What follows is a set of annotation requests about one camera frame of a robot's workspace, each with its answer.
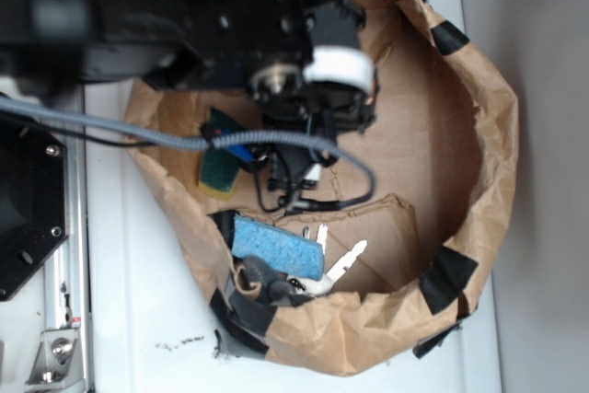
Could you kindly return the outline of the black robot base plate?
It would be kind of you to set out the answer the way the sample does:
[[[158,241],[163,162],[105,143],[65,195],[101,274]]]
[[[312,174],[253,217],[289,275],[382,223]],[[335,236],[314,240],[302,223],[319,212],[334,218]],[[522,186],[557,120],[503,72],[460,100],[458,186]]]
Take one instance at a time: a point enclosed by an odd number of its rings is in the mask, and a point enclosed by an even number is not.
[[[68,235],[67,148],[29,118],[1,114],[1,300],[11,300]]]

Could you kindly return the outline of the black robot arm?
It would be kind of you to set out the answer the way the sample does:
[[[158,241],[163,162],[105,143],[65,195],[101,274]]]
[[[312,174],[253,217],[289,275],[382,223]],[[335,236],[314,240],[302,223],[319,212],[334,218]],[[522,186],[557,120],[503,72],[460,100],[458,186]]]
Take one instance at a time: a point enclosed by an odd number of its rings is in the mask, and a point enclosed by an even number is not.
[[[353,0],[1,0],[1,72],[53,98],[140,78],[159,91],[242,89],[279,126],[375,118]]]

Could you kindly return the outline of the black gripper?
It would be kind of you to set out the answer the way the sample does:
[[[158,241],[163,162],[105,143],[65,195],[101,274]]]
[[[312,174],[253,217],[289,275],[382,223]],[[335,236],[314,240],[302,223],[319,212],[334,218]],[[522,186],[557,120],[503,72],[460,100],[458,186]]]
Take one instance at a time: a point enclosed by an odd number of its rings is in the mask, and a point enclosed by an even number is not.
[[[364,10],[353,0],[91,0],[88,83],[138,77],[159,91],[243,89],[277,125],[325,115],[338,132],[375,118],[354,87],[309,82],[317,46],[361,50]]]

